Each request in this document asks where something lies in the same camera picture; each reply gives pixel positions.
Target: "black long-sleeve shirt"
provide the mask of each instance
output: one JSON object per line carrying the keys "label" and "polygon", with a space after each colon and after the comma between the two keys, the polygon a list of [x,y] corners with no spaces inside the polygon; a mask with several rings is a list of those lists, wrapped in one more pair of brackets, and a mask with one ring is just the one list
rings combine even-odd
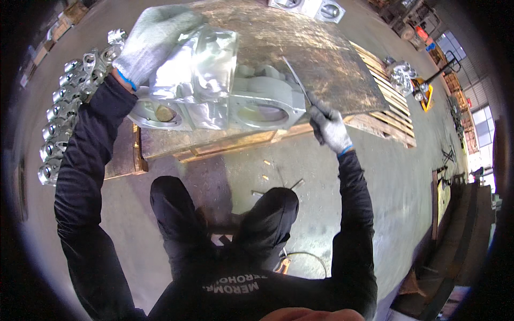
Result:
{"label": "black long-sleeve shirt", "polygon": [[111,75],[105,79],[79,111],[57,181],[58,235],[75,292],[93,319],[252,320],[285,307],[354,309],[373,318],[373,209],[354,151],[339,158],[342,218],[333,240],[332,277],[307,280],[234,263],[173,281],[148,316],[135,308],[113,242],[99,223],[104,167],[136,100]]}

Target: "gloved hand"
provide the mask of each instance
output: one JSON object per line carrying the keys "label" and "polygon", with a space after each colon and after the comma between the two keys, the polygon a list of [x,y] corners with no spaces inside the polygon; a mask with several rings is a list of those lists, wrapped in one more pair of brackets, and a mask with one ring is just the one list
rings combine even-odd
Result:
{"label": "gloved hand", "polygon": [[186,6],[168,5],[145,9],[125,41],[113,66],[136,90],[170,55],[181,33],[202,22],[202,15]]}
{"label": "gloved hand", "polygon": [[353,143],[346,132],[341,113],[325,107],[323,102],[312,93],[308,92],[307,96],[313,103],[309,111],[309,123],[314,128],[314,136],[320,145],[327,145],[336,152],[338,157],[343,155],[353,147]]}

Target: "white work glove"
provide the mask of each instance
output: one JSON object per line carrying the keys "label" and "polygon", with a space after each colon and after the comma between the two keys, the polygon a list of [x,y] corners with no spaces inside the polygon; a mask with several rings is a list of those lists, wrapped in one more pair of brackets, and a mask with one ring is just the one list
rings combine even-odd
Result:
{"label": "white work glove", "polygon": [[307,96],[313,104],[309,111],[309,123],[314,128],[314,136],[320,145],[327,145],[338,157],[343,155],[353,147],[353,143],[346,132],[341,113],[325,107],[323,102],[310,92]]}
{"label": "white work glove", "polygon": [[202,15],[181,5],[145,9],[113,66],[121,73],[123,80],[136,90],[152,71],[164,63],[180,34],[198,26],[202,19]]}

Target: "blue glove cuff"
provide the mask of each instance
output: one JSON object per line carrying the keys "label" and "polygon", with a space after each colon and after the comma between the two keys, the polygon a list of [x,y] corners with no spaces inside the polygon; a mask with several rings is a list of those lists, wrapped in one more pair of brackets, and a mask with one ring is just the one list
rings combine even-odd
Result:
{"label": "blue glove cuff", "polygon": [[337,155],[337,158],[339,158],[339,157],[343,156],[343,155],[344,155],[344,153],[348,152],[348,149],[350,149],[350,148],[352,148],[352,147],[353,147],[353,144],[352,144],[352,145],[350,145],[350,146],[348,146],[347,148],[343,149],[343,151],[342,151],[339,155]]}
{"label": "blue glove cuff", "polygon": [[116,69],[116,70],[118,71],[118,75],[120,75],[120,77],[123,79],[123,81],[130,84],[132,86],[133,91],[137,91],[136,85],[134,85],[134,83],[132,81],[125,78],[125,76],[121,73],[121,71],[119,69]]}

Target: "worker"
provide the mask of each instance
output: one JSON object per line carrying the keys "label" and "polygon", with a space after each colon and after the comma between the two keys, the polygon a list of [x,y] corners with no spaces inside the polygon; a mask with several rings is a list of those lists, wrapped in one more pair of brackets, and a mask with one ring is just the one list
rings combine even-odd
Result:
{"label": "worker", "polygon": [[148,315],[134,306],[113,242],[99,226],[104,167],[117,128],[137,101],[134,91],[165,61],[169,50],[164,48],[201,19],[182,6],[146,9],[113,72],[79,110],[54,205],[79,301],[95,320],[371,320],[377,285],[370,195],[341,114],[312,95],[310,123],[320,144],[335,152],[341,181],[341,231],[333,240],[331,277],[310,280],[273,271],[298,213],[292,190],[266,192],[228,248],[215,255],[188,191],[180,179],[163,176],[152,183],[150,204],[173,281]]}

